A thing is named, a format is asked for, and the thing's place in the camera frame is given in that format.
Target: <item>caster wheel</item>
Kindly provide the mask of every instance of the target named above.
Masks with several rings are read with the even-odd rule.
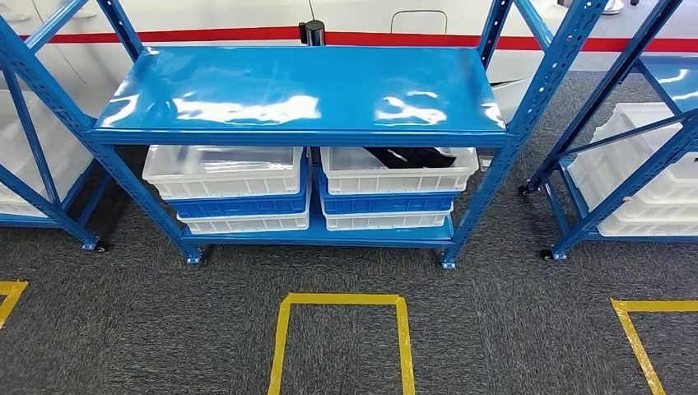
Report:
[[[519,187],[519,195],[526,196],[529,195],[532,191],[528,189],[528,185],[521,185]]]
[[[539,253],[538,256],[543,258],[545,261],[551,261],[553,259],[552,256],[552,250],[551,249],[542,249]]]
[[[107,243],[104,240],[100,240],[97,242],[95,249],[93,249],[92,251],[96,253],[106,253],[109,250],[111,250],[111,244]]]

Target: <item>stacked crates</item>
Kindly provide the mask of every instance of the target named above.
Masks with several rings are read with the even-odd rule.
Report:
[[[143,179],[199,235],[305,230],[314,199],[328,230],[442,226],[478,162],[473,148],[441,150],[453,166],[387,169],[360,147],[321,148],[311,171],[307,147],[151,146]]]
[[[619,104],[592,142],[672,116],[664,103]],[[581,152],[569,172],[589,210],[681,128],[664,128]],[[698,152],[668,166],[598,226],[604,236],[698,235]]]
[[[193,234],[309,226],[312,188],[303,147],[151,146],[143,179]]]
[[[34,93],[23,95],[62,201],[92,162],[92,155]],[[50,200],[9,91],[0,91],[0,165]],[[0,184],[0,214],[46,217],[3,184]]]
[[[388,169],[361,147],[322,147],[318,189],[328,230],[442,226],[478,168],[474,148],[439,148],[449,168]]]

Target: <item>yellow tape marking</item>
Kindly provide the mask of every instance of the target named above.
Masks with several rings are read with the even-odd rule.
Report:
[[[28,284],[26,281],[0,281],[0,295],[5,295],[5,299],[0,302],[0,329]]]
[[[398,320],[398,342],[400,350],[400,370],[403,378],[403,395],[414,395],[414,373],[412,372],[412,347],[410,327],[407,322],[407,304],[399,295],[372,294],[288,294],[279,305],[277,334],[274,344],[272,374],[269,379],[268,395],[279,395],[282,387],[282,371],[288,318],[292,304],[373,304],[394,305]]]
[[[652,363],[649,362],[647,352],[640,342],[640,337],[637,335],[635,326],[631,321],[631,316],[628,313],[685,313],[698,312],[698,300],[615,300],[611,299],[613,309],[616,310],[618,320],[621,321],[621,326],[626,332],[631,348],[635,353],[635,358],[640,363],[640,368],[647,379],[649,389],[653,395],[666,395],[662,383],[659,382],[659,376],[654,371]]]

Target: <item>shelf top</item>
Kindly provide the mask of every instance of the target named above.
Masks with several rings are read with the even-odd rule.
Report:
[[[640,70],[674,113],[698,109],[698,55],[643,56]]]
[[[475,49],[150,47],[94,132],[503,133]]]

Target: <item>white plastic crate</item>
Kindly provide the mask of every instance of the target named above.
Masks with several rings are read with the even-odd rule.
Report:
[[[595,208],[620,184],[612,177],[613,168],[609,166],[607,154],[600,153],[594,157],[580,156],[569,167],[575,185],[582,193],[584,201],[590,208]],[[698,222],[698,201],[696,202],[646,202],[642,195],[627,197],[616,213],[625,218],[681,220],[692,219]]]
[[[613,213],[599,224],[598,233],[604,236],[696,236],[698,222],[634,220]]]
[[[671,116],[663,103],[619,104],[606,125],[598,128],[592,142]],[[595,208],[680,128],[670,125],[580,153],[570,175],[590,208]],[[698,153],[686,154],[677,163],[628,197],[619,212],[628,218],[683,219],[698,221]]]
[[[454,206],[451,204],[450,210],[446,211],[369,212],[330,215],[325,212],[324,203],[322,203],[322,207],[326,220],[325,223],[330,231],[442,226],[446,216],[450,215],[454,210]]]
[[[615,136],[618,133],[639,128],[670,116],[672,116],[672,112],[664,103],[621,103],[616,106],[608,123],[597,130],[592,141]],[[680,124],[673,124],[601,146],[598,149],[588,151],[589,159],[595,161],[596,155],[607,153],[607,158],[615,170],[610,174],[615,179],[613,183],[620,184],[680,128]],[[698,158],[698,152],[685,154],[678,162],[668,166],[647,183],[637,193],[637,196],[642,197],[648,204],[698,203],[698,162],[696,162],[696,158]]]
[[[61,200],[67,196],[77,179],[92,162],[92,154],[77,140],[68,140],[62,145],[52,146],[49,149],[44,148],[44,156]],[[33,156],[26,158],[25,164],[13,173],[41,196],[49,199]],[[0,184],[0,201],[26,203],[24,199],[2,184]]]
[[[0,214],[46,218],[43,212],[27,202],[0,202]]]
[[[303,147],[151,146],[143,179],[163,199],[298,193]]]
[[[77,142],[34,93],[23,92],[23,96],[44,152]],[[0,165],[15,173],[32,158],[10,92],[0,90]]]
[[[463,191],[479,168],[475,148],[438,148],[456,156],[443,169],[388,169],[367,150],[356,146],[320,148],[323,171],[332,195]]]
[[[308,188],[305,211],[297,214],[209,216],[203,218],[180,218],[177,216],[177,219],[187,224],[189,230],[195,235],[305,230],[310,225],[311,194],[312,188]]]

